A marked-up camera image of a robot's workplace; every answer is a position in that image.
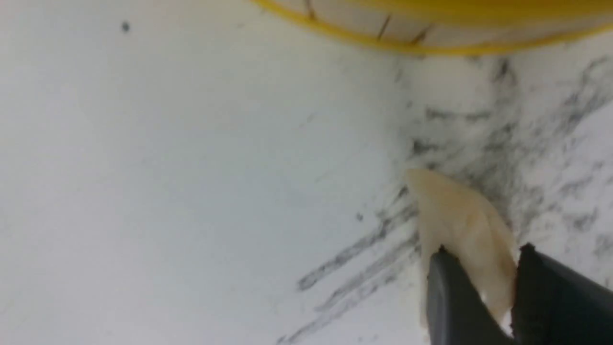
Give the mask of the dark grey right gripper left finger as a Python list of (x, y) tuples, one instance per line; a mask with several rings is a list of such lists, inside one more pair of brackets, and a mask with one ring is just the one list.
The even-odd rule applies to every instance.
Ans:
[(431, 256), (426, 317), (432, 345), (511, 345), (459, 260), (441, 246)]

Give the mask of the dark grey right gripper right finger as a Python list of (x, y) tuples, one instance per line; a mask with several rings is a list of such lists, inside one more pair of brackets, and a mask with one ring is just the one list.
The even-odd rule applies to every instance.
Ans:
[(526, 244), (515, 282), (517, 345), (610, 345), (612, 291)]

